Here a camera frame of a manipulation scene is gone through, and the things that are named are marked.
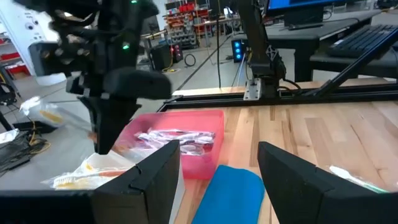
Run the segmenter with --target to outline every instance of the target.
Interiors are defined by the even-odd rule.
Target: blue towel
[[[203,197],[193,224],[257,223],[264,198],[259,176],[244,169],[219,166]]]

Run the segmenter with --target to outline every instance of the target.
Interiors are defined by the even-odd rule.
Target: wooden tabletop
[[[387,81],[364,78],[348,80],[345,85],[373,83]],[[322,83],[299,84],[316,88]],[[242,91],[242,87],[180,90],[175,95]],[[338,166],[383,189],[398,189],[398,105],[395,101],[219,109],[224,111],[225,125],[219,164],[244,168],[261,176],[257,144],[268,141],[327,171],[331,165]],[[192,222],[208,184],[209,180],[185,180],[186,191],[175,223]],[[258,223],[279,223],[267,194]]]

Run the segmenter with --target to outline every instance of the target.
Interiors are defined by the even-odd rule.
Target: black cable
[[[331,16],[333,15],[333,14],[331,13],[331,11],[330,11],[330,10],[325,10],[325,11],[323,11],[323,13],[324,13],[324,14],[325,14],[325,13],[329,14],[329,17],[327,17],[327,18],[323,19],[324,21],[327,21],[327,20],[328,20],[328,19],[330,19],[330,18],[331,18]]]
[[[217,73],[218,73],[218,88],[221,88],[221,75],[220,75],[220,22],[217,17]]]
[[[290,88],[286,87],[286,86],[278,86],[278,90],[280,90],[280,89],[287,90],[287,91],[289,91],[291,94],[293,94],[293,91],[292,91]]]
[[[246,61],[246,65],[244,66],[245,69],[245,73],[246,73],[246,78],[247,80],[249,80],[249,76],[248,76],[248,61]]]
[[[303,93],[303,90],[301,89],[301,87],[297,83],[293,82],[292,80],[288,80],[286,78],[284,78],[283,81],[285,81],[287,83],[290,83],[293,86],[295,86],[298,89],[298,95],[301,95]]]
[[[192,56],[192,57],[193,57],[193,63],[192,63],[192,64],[188,64],[188,63],[187,63],[187,57],[188,57],[188,56]],[[197,63],[197,59],[195,58],[195,56],[193,56],[193,54],[187,54],[187,55],[185,56],[185,58],[184,58],[184,63],[185,63],[186,66],[192,67],[192,66],[194,66],[194,65]]]

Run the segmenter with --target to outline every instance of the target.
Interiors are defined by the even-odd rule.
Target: plastic bag
[[[53,127],[70,125],[86,132],[91,131],[91,123],[57,106],[47,103],[39,96],[32,97],[21,104],[20,112],[30,119],[41,121]]]
[[[113,180],[135,164],[116,154],[92,154],[73,172],[67,172],[42,184],[57,190],[90,190]]]
[[[150,130],[148,133],[136,133],[129,138],[129,141],[124,138],[117,142],[129,144],[129,149],[121,150],[119,153],[130,161],[138,163],[174,139],[180,141],[183,155],[203,156],[213,148],[215,133],[178,129]]]
[[[336,167],[336,166],[330,166],[329,169],[333,174],[337,175],[338,177],[346,179],[346,180],[348,180],[354,184],[357,184],[359,186],[362,186],[368,190],[371,190],[371,191],[379,193],[379,194],[389,193],[388,191],[386,191],[384,189],[376,187],[372,183],[365,182],[365,181],[361,180],[360,178],[352,176],[347,170],[344,170],[344,169]]]
[[[13,129],[0,134],[0,144],[13,141],[19,134],[19,129]]]

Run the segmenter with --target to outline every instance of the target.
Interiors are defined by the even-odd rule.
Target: red storage shelf
[[[18,58],[18,57],[20,57],[18,52],[0,55],[1,60],[8,60],[8,59],[13,59],[13,58]]]

